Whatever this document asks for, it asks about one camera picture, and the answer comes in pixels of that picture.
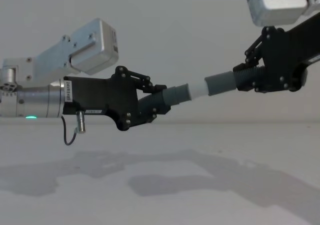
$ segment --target bolt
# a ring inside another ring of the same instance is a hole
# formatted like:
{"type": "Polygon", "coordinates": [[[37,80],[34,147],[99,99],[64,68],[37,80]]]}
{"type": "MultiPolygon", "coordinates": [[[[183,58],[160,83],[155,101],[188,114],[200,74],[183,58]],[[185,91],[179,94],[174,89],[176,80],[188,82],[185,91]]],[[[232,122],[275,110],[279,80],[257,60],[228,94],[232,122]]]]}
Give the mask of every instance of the bolt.
{"type": "Polygon", "coordinates": [[[311,0],[313,4],[317,4],[319,0],[311,0]]]}

